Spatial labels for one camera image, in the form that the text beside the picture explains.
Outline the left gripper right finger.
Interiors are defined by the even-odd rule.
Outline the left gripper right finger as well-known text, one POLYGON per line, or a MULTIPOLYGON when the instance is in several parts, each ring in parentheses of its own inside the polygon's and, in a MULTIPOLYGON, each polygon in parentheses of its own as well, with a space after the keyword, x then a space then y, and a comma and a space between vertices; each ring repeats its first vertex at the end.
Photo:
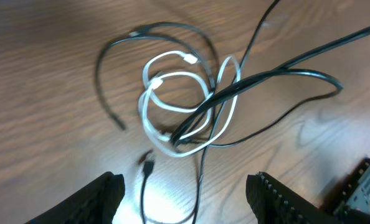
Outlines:
POLYGON ((338 222, 266 172, 248 175, 245 193, 259 224, 338 222))

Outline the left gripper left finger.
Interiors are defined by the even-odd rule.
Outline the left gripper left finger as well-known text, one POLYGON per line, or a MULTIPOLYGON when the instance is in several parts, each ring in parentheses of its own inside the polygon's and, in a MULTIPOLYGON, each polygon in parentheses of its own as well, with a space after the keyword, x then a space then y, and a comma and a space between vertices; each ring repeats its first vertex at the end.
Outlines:
POLYGON ((31 224, 111 224, 124 196, 124 176, 106 172, 28 222, 31 224))

